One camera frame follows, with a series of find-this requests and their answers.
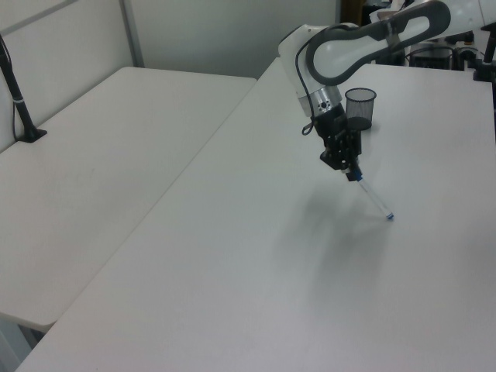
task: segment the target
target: desk mount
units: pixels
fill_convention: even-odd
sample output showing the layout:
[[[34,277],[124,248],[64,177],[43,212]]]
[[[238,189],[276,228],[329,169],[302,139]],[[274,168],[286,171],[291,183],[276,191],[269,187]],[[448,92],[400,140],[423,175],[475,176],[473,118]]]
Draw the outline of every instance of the desk mount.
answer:
[[[12,95],[12,100],[17,108],[19,117],[24,125],[24,135],[17,140],[27,143],[36,142],[38,139],[46,135],[47,131],[37,129],[31,120],[28,108],[24,102],[24,97],[22,96],[19,85],[17,84],[16,76],[14,75],[14,71],[12,69],[12,61],[2,36],[0,36],[0,68],[2,69],[3,76],[5,77],[5,82],[9,87],[10,94]]]

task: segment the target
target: table surface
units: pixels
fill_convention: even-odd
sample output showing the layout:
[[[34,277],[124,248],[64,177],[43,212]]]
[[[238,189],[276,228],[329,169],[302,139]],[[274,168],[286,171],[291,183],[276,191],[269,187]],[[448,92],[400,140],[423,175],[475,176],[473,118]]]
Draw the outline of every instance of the table surface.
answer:
[[[253,87],[124,68],[0,156],[0,316],[50,327]]]
[[[491,86],[387,66],[359,86],[394,222],[301,136],[276,60],[19,372],[494,371]]]

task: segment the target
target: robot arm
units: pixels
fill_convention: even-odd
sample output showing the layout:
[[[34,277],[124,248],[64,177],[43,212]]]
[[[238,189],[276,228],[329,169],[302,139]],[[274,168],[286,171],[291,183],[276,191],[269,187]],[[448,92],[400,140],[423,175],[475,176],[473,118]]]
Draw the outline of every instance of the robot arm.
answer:
[[[354,174],[361,175],[360,138],[348,127],[338,84],[378,57],[494,22],[494,0],[417,0],[391,18],[365,27],[305,25],[288,35],[279,54],[311,126],[324,140],[321,159],[347,173],[351,181]]]

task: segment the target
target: white folding table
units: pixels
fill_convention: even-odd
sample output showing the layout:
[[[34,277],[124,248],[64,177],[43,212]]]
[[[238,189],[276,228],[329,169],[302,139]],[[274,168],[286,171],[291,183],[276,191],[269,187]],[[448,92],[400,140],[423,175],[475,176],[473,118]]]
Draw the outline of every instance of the white folding table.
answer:
[[[47,330],[255,80],[124,68],[0,155],[0,317]]]
[[[491,85],[365,66],[361,167],[319,160],[276,60],[19,372],[494,371]]]

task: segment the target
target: black cable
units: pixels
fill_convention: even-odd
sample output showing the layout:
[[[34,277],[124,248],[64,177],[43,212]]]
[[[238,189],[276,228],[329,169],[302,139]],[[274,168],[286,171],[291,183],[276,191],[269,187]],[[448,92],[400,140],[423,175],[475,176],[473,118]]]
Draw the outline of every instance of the black cable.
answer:
[[[421,48],[421,49],[417,49],[417,50],[414,50],[413,52],[411,53],[408,53],[406,56],[405,56],[405,59],[408,59],[408,57],[411,57],[411,56],[414,56],[418,53],[423,53],[423,52],[428,52],[430,50],[451,50],[451,53],[454,52],[454,49],[449,47],[449,46],[430,46],[430,47],[427,47],[427,48]]]
[[[294,59],[294,65],[296,66],[296,73],[298,74],[298,77],[300,78],[300,82],[301,82],[301,85],[303,85],[303,89],[305,89],[305,94],[307,95],[308,104],[310,105],[310,113],[311,113],[311,116],[310,116],[311,122],[310,122],[310,124],[308,124],[307,126],[303,127],[303,130],[301,131],[301,134],[303,136],[307,136],[308,134],[310,134],[312,132],[312,130],[313,130],[313,122],[315,120],[315,112],[314,112],[314,109],[313,109],[312,98],[310,97],[310,93],[308,93],[307,85],[303,81],[303,77],[302,77],[301,72],[300,72],[300,66],[299,66],[299,63],[298,63],[298,59],[299,59],[300,54],[303,51],[303,49],[306,48],[307,45],[310,44],[310,41],[311,40],[312,40],[312,38],[309,41],[307,41],[305,44],[303,44],[303,46],[300,48],[300,50],[296,53],[296,58]]]
[[[7,49],[7,45],[5,44],[2,35],[0,35],[0,43],[2,44],[4,51],[7,53],[7,58],[9,59],[10,66],[12,66],[12,58],[10,57],[9,49]]]
[[[17,135],[16,135],[16,104],[13,102],[12,103],[12,135],[14,135],[14,140],[17,142]]]
[[[7,59],[9,60],[9,65],[12,67],[12,58],[10,57],[9,49],[5,45],[5,41],[2,38],[2,35],[0,35],[0,44],[2,45],[3,50],[7,54]],[[16,104],[14,101],[12,101],[12,135],[14,136],[14,140],[17,142],[17,135],[16,135]]]
[[[462,46],[461,48],[458,48],[458,50],[460,52],[463,52],[464,50],[475,50],[476,52],[482,54],[482,57],[486,57],[486,55],[484,53],[482,53],[480,50],[478,50],[477,48],[472,48],[470,46]]]

